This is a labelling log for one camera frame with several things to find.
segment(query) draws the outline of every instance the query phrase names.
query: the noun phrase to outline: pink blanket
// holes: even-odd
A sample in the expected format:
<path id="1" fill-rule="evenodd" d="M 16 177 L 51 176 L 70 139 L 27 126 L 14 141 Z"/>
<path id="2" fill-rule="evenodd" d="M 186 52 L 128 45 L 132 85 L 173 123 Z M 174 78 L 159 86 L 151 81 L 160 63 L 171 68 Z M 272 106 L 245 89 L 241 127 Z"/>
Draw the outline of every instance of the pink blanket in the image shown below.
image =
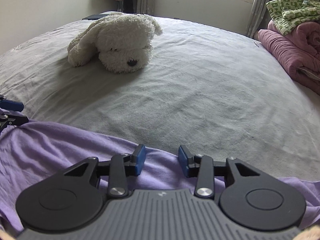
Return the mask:
<path id="1" fill-rule="evenodd" d="M 274 31 L 260 30 L 258 38 L 294 81 L 320 95 L 320 61 L 318 59 Z"/>
<path id="2" fill-rule="evenodd" d="M 271 20 L 268 30 L 278 32 Z M 310 53 L 320 60 L 320 24 L 316 22 L 304 22 L 298 25 L 291 33 L 285 36 L 299 49 Z"/>

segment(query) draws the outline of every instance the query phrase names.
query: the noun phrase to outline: metal screw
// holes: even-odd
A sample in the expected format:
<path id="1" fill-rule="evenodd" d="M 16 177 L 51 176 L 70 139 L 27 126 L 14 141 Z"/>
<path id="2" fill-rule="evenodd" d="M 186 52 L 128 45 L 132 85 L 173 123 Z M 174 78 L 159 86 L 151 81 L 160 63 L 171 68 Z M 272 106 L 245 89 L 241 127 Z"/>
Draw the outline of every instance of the metal screw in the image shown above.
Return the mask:
<path id="1" fill-rule="evenodd" d="M 207 187 L 201 187 L 197 190 L 197 194 L 203 197 L 210 196 L 213 191 Z"/>
<path id="2" fill-rule="evenodd" d="M 110 194 L 113 196 L 121 196 L 125 193 L 124 188 L 121 187 L 113 187 L 112 189 L 110 189 Z"/>

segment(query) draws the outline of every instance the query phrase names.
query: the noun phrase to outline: black circular mount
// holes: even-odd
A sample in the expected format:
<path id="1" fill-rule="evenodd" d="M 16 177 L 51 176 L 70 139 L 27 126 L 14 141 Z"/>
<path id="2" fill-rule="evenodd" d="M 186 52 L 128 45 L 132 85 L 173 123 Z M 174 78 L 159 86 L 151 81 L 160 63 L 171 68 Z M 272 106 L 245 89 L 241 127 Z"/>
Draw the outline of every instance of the black circular mount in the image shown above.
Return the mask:
<path id="1" fill-rule="evenodd" d="M 270 176 L 240 179 L 222 192 L 219 205 L 231 220 L 257 231 L 298 226 L 306 208 L 300 192 Z"/>
<path id="2" fill-rule="evenodd" d="M 51 233 L 70 231 L 88 223 L 101 210 L 102 196 L 89 183 L 77 177 L 52 178 L 19 195 L 16 210 L 25 227 Z"/>

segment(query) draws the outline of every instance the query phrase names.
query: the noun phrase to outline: folded blanket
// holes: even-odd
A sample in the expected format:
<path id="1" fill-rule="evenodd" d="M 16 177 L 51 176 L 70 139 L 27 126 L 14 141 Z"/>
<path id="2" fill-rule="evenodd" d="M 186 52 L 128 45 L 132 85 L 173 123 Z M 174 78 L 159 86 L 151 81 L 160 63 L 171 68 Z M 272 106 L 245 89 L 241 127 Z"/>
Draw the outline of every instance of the folded blanket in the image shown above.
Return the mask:
<path id="1" fill-rule="evenodd" d="M 279 33 L 272 20 L 268 24 L 268 30 Z M 316 22 L 301 23 L 285 37 L 299 49 L 320 60 L 320 24 Z"/>
<path id="2" fill-rule="evenodd" d="M 271 30 L 260 30 L 258 39 L 296 82 L 320 95 L 320 61 L 299 49 L 286 37 Z"/>
<path id="3" fill-rule="evenodd" d="M 284 36 L 303 22 L 320 19 L 320 0 L 273 0 L 266 5 L 276 28 Z"/>

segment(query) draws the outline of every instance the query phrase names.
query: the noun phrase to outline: plush dog nose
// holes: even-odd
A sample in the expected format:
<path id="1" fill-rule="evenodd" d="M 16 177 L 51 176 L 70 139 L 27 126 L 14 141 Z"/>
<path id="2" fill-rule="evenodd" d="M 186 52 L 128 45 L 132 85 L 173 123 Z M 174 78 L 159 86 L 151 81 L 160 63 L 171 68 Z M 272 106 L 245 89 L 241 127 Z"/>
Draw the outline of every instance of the plush dog nose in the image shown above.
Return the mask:
<path id="1" fill-rule="evenodd" d="M 130 66 L 130 67 L 134 67 L 136 64 L 137 64 L 138 60 L 129 60 L 127 62 L 127 64 Z"/>

